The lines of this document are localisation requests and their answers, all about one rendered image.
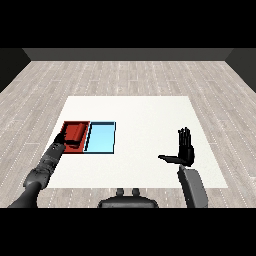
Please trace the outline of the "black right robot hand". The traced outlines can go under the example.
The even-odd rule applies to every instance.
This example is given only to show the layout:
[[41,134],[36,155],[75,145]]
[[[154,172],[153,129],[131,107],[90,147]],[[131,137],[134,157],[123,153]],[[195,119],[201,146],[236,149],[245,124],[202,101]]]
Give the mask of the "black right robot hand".
[[191,167],[195,160],[194,147],[191,144],[190,130],[185,127],[178,131],[179,134],[179,150],[177,156],[159,155],[158,158],[167,163],[179,164]]

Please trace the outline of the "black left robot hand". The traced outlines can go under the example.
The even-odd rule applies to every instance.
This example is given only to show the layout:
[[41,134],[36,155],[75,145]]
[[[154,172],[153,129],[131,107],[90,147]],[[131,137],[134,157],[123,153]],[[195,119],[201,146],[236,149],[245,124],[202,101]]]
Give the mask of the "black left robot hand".
[[65,133],[59,133],[55,139],[54,142],[55,143],[59,143],[59,144],[63,144],[63,145],[68,145],[72,148],[77,149],[80,146],[80,142],[79,141],[75,141],[75,140],[66,140],[65,139],[66,134]]

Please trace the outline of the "small red can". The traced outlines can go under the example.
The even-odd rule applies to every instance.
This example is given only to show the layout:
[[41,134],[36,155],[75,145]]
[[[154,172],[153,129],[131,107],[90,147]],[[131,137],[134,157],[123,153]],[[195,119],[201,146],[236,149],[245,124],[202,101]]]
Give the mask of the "small red can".
[[85,123],[69,124],[66,129],[66,142],[68,144],[79,144],[82,140],[85,129]]

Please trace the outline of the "shallow red open box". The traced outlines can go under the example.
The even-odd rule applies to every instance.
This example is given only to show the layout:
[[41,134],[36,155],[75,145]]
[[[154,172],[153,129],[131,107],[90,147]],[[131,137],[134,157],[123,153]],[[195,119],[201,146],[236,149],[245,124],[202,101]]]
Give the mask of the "shallow red open box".
[[84,135],[82,137],[82,140],[80,141],[80,146],[77,149],[72,148],[68,145],[64,145],[65,146],[65,150],[64,150],[65,154],[83,154],[85,152],[87,133],[88,133],[89,126],[90,126],[89,121],[65,121],[62,125],[61,132],[66,134],[67,126],[69,124],[76,124],[76,123],[85,123],[86,124],[86,129],[85,129]]

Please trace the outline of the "shallow light blue open box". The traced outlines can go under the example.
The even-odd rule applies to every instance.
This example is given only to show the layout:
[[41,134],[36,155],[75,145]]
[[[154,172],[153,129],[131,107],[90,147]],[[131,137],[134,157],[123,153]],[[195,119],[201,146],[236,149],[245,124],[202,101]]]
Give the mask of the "shallow light blue open box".
[[116,123],[93,121],[87,133],[85,154],[113,154],[115,148]]

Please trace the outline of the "dark grey robot body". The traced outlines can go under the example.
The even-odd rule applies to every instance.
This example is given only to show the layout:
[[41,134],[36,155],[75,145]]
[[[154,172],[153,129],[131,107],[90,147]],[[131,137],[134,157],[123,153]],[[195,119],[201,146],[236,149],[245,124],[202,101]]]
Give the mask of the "dark grey robot body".
[[124,195],[124,189],[118,188],[116,195],[98,203],[98,208],[158,208],[155,200],[140,195],[138,188],[132,189],[131,196]]

